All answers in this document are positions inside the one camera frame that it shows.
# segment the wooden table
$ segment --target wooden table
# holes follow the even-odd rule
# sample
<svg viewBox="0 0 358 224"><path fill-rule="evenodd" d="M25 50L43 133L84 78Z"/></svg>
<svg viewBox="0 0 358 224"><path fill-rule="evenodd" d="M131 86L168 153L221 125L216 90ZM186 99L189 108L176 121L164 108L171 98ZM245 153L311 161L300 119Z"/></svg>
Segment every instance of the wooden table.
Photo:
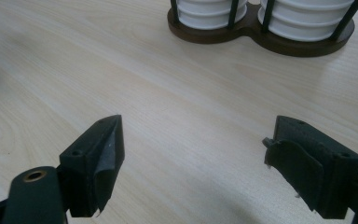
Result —
<svg viewBox="0 0 358 224"><path fill-rule="evenodd" d="M57 166L94 121L121 114L113 198L70 223L351 223L323 220L263 163L275 118L358 152L358 13L347 46L293 58L249 37L174 36L168 0L0 0L0 200L19 173Z"/></svg>

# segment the dark wooden base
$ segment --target dark wooden base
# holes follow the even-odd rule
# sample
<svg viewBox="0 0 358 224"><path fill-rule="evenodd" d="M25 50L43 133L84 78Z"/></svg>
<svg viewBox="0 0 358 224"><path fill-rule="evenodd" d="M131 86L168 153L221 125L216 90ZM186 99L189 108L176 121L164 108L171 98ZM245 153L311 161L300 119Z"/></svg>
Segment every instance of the dark wooden base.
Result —
<svg viewBox="0 0 358 224"><path fill-rule="evenodd" d="M257 12L261 6L248 3L247 7L245 17L235 23L232 29L193 29L183 25L181 22L174 22L171 9L167 16L168 24L170 30L185 41L198 44L217 44L245 35L250 36L254 42L265 49L295 57L318 57L336 52L348 42L354 31L354 22L351 21L335 40L325 39L316 42L294 41L275 35L272 32L262 33L261 24L257 19Z"/></svg>

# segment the white cup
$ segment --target white cup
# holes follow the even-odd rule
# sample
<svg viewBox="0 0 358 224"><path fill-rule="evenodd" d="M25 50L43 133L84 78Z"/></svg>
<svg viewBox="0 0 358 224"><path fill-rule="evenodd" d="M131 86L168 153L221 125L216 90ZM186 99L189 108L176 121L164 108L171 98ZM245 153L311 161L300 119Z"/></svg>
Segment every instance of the white cup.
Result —
<svg viewBox="0 0 358 224"><path fill-rule="evenodd" d="M213 30L228 25L231 0L177 0L179 21L191 28ZM238 3L235 21L246 14L247 0Z"/></svg>
<svg viewBox="0 0 358 224"><path fill-rule="evenodd" d="M263 23L268 0L261 0L258 20ZM353 0L276 0L268 29L291 40L313 42L328 38Z"/></svg>
<svg viewBox="0 0 358 224"><path fill-rule="evenodd" d="M263 23L265 10L260 8L258 11L258 20ZM328 38L336 29L336 24L318 26L314 24L298 24L296 21L281 21L272 17L268 29L275 35L281 37L302 41L313 42Z"/></svg>
<svg viewBox="0 0 358 224"><path fill-rule="evenodd" d="M261 0L262 8L267 7L268 0ZM318 23L318 24L337 24L344 17L345 13L350 8L347 4L335 9L306 9L288 6L280 1L276 1L272 10L272 16L281 21L297 21L300 23Z"/></svg>

